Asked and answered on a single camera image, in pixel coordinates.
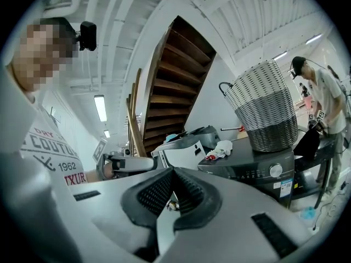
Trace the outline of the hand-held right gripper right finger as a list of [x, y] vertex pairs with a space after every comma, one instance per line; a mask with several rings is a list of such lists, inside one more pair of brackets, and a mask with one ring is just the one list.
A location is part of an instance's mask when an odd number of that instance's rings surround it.
[[292, 262], [310, 232], [294, 213], [246, 184], [177, 168], [190, 210], [174, 222], [168, 262]]

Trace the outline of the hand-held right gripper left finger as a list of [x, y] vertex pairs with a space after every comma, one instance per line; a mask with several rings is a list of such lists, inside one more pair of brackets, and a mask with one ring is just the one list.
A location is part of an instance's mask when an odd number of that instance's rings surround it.
[[173, 262], [172, 188], [172, 168], [68, 187], [67, 261]]

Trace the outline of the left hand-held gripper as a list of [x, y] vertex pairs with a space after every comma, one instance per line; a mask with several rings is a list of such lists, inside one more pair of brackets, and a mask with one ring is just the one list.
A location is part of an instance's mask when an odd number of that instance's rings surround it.
[[[116, 151], [113, 145], [104, 139], [101, 139], [94, 152], [93, 159], [96, 163], [96, 172], [99, 180], [111, 180], [118, 178], [121, 162], [124, 156], [121, 152]], [[104, 176], [104, 165], [112, 163], [114, 176], [111, 179], [106, 179]], [[155, 169], [155, 160], [149, 157], [126, 157], [126, 171], [151, 171]]]

